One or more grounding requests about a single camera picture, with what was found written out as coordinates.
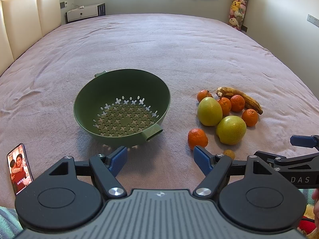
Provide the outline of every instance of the gray plastic base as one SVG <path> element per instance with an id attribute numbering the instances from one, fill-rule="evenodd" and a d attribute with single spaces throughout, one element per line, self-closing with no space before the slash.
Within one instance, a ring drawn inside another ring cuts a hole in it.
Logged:
<path id="1" fill-rule="evenodd" d="M 134 190 L 125 199 L 110 200 L 92 222 L 65 233 L 24 230 L 18 239 L 302 239 L 293 229 L 277 235 L 256 235 L 228 223 L 213 202 L 193 198 L 187 190 Z"/>

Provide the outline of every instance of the blue gripper pad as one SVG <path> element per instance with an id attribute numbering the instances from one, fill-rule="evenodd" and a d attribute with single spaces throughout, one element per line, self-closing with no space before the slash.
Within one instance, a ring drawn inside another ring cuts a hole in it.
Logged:
<path id="1" fill-rule="evenodd" d="M 110 155 L 110 157 L 111 157 L 111 162 L 108 169 L 112 173 L 112 175 L 116 177 L 127 162 L 127 148 L 126 147 L 117 148 L 117 150 L 115 150 Z"/>
<path id="2" fill-rule="evenodd" d="M 202 173 L 207 176 L 211 170 L 213 170 L 211 159 L 213 157 L 207 150 L 202 147 L 195 146 L 194 148 L 194 161 L 202 171 Z"/>
<path id="3" fill-rule="evenodd" d="M 317 146 L 317 139 L 315 139 L 312 136 L 293 135 L 290 138 L 290 143 L 291 143 L 291 145 L 297 146 L 297 147 L 314 148 Z"/>

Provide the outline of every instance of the colander handle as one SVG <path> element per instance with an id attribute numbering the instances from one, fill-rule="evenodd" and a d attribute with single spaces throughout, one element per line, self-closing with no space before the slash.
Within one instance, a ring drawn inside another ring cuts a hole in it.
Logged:
<path id="1" fill-rule="evenodd" d="M 103 72 L 96 73 L 96 74 L 94 75 L 94 77 L 98 77 L 98 76 L 100 76 L 100 75 L 102 75 L 102 74 L 104 74 L 104 73 L 107 73 L 107 71 L 103 71 Z"/>
<path id="2" fill-rule="evenodd" d="M 142 131 L 142 135 L 143 135 L 145 141 L 148 141 L 151 138 L 153 138 L 156 135 L 158 135 L 159 133 L 161 133 L 162 131 L 163 131 L 163 129 L 162 129 L 162 127 L 160 125 L 153 124 L 152 126 L 147 128 L 146 130 L 143 130 Z"/>

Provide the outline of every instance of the nightstand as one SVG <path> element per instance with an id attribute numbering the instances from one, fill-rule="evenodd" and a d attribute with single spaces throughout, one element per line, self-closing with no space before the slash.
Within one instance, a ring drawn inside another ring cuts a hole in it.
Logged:
<path id="1" fill-rule="evenodd" d="M 105 16 L 105 3 L 84 6 L 82 9 L 68 11 L 65 13 L 65 21 L 66 23 L 72 23 L 99 16 Z"/>

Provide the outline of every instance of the brown banana peel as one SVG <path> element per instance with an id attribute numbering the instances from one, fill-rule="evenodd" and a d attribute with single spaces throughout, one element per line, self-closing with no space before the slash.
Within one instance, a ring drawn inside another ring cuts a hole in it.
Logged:
<path id="1" fill-rule="evenodd" d="M 234 95 L 240 95 L 245 100 L 245 108 L 253 109 L 257 111 L 257 113 L 260 115 L 263 113 L 263 110 L 260 104 L 255 99 L 253 99 L 252 97 L 248 96 L 247 94 L 243 93 L 240 90 L 237 90 L 231 87 L 219 87 L 216 90 L 216 94 L 218 97 L 226 97 L 228 99 L 230 99 Z"/>

